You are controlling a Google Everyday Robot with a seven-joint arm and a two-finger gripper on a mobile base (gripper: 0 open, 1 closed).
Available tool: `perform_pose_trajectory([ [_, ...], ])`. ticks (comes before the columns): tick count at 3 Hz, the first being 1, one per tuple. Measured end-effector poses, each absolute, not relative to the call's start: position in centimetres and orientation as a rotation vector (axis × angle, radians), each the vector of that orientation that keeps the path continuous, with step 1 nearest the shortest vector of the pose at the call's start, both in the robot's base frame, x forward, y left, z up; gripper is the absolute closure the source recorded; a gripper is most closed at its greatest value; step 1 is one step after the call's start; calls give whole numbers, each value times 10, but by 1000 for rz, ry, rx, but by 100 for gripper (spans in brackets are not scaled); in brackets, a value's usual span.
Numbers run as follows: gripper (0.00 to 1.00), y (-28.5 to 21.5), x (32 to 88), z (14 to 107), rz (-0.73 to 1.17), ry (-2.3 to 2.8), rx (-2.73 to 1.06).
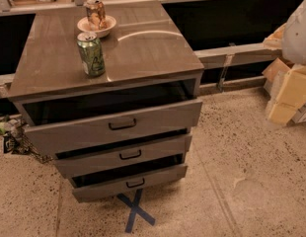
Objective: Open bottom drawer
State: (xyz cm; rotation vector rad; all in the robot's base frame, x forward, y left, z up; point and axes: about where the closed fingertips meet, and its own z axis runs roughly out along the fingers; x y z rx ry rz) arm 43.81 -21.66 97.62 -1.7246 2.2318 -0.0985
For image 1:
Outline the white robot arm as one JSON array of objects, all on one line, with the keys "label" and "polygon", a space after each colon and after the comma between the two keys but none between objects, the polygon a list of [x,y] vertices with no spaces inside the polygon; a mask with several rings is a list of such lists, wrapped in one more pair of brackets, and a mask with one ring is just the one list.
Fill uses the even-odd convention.
[{"label": "white robot arm", "polygon": [[285,59],[306,65],[306,0],[288,18],[281,47]]}]

